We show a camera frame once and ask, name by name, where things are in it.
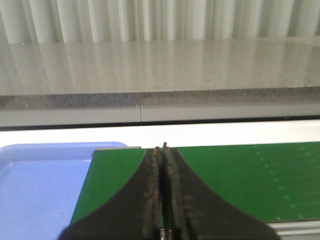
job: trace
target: gray countertop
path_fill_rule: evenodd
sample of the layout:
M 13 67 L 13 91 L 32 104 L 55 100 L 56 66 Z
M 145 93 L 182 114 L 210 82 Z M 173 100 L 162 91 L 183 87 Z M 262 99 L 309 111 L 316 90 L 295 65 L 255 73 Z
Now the gray countertop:
M 19 111 L 134 109 L 132 121 L 143 122 L 214 119 L 217 106 L 308 105 L 283 116 L 320 115 L 319 96 L 320 37 L 0 46 L 3 126 Z M 192 110 L 182 116 L 172 109 Z M 130 116 L 116 121 L 132 122 Z

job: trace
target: green board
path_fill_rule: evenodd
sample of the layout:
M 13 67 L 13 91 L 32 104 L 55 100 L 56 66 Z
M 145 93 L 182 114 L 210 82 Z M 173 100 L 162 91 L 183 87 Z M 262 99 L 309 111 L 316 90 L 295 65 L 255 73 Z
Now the green board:
M 264 222 L 320 218 L 320 143 L 179 147 L 195 173 L 238 209 Z M 96 151 L 72 223 L 108 201 L 145 149 Z

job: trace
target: green mat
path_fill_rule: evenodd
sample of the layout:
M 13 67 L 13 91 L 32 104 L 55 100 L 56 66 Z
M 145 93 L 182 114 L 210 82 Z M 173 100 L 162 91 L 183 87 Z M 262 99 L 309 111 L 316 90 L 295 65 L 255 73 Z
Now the green mat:
M 212 190 L 260 221 L 320 219 L 320 142 L 178 149 Z M 71 222 L 108 201 L 135 172 L 145 152 L 96 151 Z

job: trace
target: blue tray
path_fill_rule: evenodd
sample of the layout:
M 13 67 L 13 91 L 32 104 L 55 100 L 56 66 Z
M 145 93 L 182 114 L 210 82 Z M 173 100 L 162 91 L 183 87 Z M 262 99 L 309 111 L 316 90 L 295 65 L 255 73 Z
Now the blue tray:
M 120 142 L 0 148 L 0 239 L 55 240 L 71 220 L 91 154 Z

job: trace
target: blue plastic tray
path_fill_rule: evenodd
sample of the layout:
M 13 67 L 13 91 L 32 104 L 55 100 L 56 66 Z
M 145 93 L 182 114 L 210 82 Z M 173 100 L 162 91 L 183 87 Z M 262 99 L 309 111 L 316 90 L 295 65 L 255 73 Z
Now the blue plastic tray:
M 91 154 L 120 142 L 0 148 L 0 239 L 55 240 L 71 220 Z

